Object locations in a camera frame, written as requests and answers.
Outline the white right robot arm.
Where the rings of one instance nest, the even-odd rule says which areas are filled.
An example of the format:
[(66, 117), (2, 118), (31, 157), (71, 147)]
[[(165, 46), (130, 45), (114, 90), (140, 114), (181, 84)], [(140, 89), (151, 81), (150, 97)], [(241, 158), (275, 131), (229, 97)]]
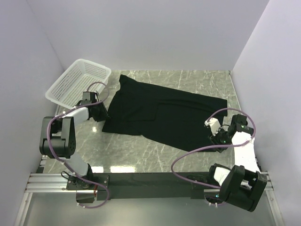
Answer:
[(224, 130), (216, 118), (205, 122), (210, 128), (210, 140), (222, 152), (224, 145), (234, 145), (235, 164), (230, 169), (220, 164), (210, 167), (206, 177), (212, 188), (221, 187), (219, 202), (226, 202), (241, 209), (253, 212), (267, 184), (266, 176), (261, 174), (254, 152), (254, 129), (248, 126), (247, 117), (236, 114), (231, 124)]

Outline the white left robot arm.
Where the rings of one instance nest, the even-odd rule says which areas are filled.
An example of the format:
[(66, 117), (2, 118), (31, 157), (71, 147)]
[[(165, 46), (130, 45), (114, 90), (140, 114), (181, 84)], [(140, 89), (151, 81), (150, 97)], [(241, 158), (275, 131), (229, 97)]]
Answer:
[(77, 125), (93, 119), (101, 122), (109, 119), (108, 112), (96, 92), (83, 92), (82, 99), (68, 112), (44, 117), (40, 134), (40, 153), (56, 159), (69, 172), (68, 182), (84, 190), (98, 187), (91, 166), (76, 153)]

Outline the black t shirt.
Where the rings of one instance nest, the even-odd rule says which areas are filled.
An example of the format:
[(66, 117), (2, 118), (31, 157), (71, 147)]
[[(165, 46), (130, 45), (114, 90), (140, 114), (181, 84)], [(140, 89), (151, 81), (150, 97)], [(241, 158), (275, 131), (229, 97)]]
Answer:
[(214, 112), (227, 107), (227, 100), (119, 78), (103, 132), (143, 136), (192, 151), (211, 145), (211, 131), (204, 123)]

